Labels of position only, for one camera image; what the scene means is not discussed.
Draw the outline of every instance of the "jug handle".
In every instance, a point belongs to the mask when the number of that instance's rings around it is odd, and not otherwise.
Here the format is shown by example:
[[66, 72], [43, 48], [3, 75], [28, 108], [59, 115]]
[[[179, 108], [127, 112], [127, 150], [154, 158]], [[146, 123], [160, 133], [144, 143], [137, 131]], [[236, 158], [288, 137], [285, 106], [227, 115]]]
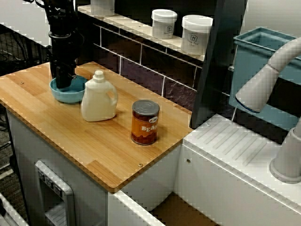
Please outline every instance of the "jug handle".
[[118, 101], [118, 93], [117, 93], [117, 90], [116, 88], [110, 84], [110, 89], [112, 90], [112, 92], [114, 93], [114, 98], [111, 99], [111, 105], [116, 105], [117, 104], [117, 101]]

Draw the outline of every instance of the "blue dish rack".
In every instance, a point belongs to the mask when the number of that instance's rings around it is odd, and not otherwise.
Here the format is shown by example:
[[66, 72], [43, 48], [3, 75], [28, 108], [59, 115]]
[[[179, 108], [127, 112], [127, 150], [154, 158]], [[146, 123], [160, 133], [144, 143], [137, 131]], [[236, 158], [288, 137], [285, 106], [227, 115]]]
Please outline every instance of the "blue dish rack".
[[[229, 104], [287, 131], [295, 127], [298, 117], [266, 105], [260, 113], [243, 108], [236, 100], [239, 89], [267, 64], [270, 57], [284, 44], [295, 37], [259, 27], [234, 38], [237, 44], [235, 69], [232, 79]], [[301, 56], [295, 58], [280, 73], [280, 78], [301, 85]]]

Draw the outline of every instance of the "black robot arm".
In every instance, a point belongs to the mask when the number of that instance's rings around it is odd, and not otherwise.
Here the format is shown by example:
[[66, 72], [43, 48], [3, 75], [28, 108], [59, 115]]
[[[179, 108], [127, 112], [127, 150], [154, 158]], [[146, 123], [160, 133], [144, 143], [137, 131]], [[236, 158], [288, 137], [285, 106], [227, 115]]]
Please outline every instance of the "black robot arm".
[[84, 37], [77, 31], [78, 17], [73, 0], [35, 1], [45, 9], [50, 26], [52, 46], [48, 47], [48, 56], [52, 78], [56, 78], [59, 89], [68, 87], [75, 76], [75, 59], [79, 57], [79, 48], [84, 43]]

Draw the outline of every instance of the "wooden floor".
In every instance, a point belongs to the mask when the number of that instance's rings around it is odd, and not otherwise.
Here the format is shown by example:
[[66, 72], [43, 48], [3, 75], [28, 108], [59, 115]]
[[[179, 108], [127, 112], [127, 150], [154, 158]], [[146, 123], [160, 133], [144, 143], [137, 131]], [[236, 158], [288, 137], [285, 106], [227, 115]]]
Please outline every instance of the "wooden floor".
[[175, 193], [150, 213], [166, 226], [218, 226]]

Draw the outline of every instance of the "wire rack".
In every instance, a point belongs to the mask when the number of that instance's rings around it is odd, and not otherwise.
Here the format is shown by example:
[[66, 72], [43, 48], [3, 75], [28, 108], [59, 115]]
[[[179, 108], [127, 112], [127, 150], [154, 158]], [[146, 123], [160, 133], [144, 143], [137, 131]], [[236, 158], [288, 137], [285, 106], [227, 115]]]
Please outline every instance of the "wire rack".
[[0, 25], [0, 76], [46, 62], [46, 47]]

